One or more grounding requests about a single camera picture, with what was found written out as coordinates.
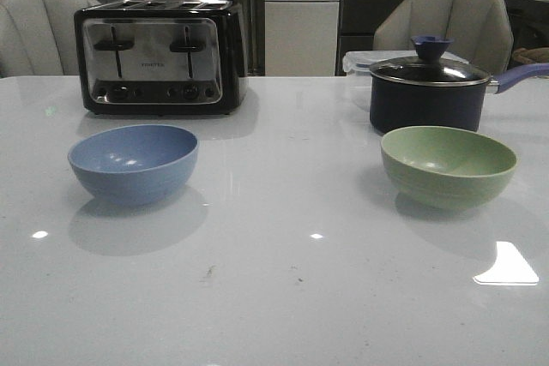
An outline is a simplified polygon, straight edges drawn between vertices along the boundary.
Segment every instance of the toaster lever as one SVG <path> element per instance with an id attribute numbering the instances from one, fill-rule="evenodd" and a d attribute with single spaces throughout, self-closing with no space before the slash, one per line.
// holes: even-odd
<path id="1" fill-rule="evenodd" d="M 94 45 L 96 51 L 127 51 L 134 47 L 131 40 L 101 40 Z"/>
<path id="2" fill-rule="evenodd" d="M 170 51 L 174 53 L 193 53 L 204 50 L 204 45 L 187 45 L 186 42 L 176 40 L 171 42 Z"/>

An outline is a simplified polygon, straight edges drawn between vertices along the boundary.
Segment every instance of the gray chair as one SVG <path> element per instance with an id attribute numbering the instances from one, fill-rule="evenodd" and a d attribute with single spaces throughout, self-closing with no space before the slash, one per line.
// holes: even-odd
<path id="1" fill-rule="evenodd" d="M 0 0 L 0 76 L 78 75 L 74 13 L 96 0 Z"/>
<path id="2" fill-rule="evenodd" d="M 507 68 L 513 46 L 504 0 L 404 0 L 376 30 L 373 49 L 413 49 L 418 34 L 454 38 L 448 51 L 492 74 Z"/>

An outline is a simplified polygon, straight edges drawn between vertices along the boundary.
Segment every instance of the plastic container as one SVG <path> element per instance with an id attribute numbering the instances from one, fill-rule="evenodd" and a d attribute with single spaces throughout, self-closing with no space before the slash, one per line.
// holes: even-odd
<path id="1" fill-rule="evenodd" d="M 417 56 L 415 50 L 410 51 L 348 51 L 342 60 L 343 71 L 346 74 L 346 90 L 350 94 L 354 104 L 370 110 L 371 99 L 371 75 L 370 65 L 382 60 L 395 57 Z M 442 57 L 446 59 L 459 60 L 467 63 L 452 53 L 445 52 Z"/>

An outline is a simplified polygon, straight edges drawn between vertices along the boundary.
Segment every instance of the pot handle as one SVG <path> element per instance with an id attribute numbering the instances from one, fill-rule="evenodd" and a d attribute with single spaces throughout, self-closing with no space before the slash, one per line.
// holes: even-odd
<path id="1" fill-rule="evenodd" d="M 486 90 L 494 94 L 505 92 L 519 81 L 540 75 L 549 75 L 549 63 L 524 64 L 494 75 Z"/>

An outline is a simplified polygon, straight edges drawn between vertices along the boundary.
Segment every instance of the blue lid handle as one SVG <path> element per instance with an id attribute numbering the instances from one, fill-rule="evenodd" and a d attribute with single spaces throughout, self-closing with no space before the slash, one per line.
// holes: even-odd
<path id="1" fill-rule="evenodd" d="M 437 61 L 454 42 L 453 39 L 428 34 L 412 36 L 411 40 L 418 57 L 427 62 Z"/>

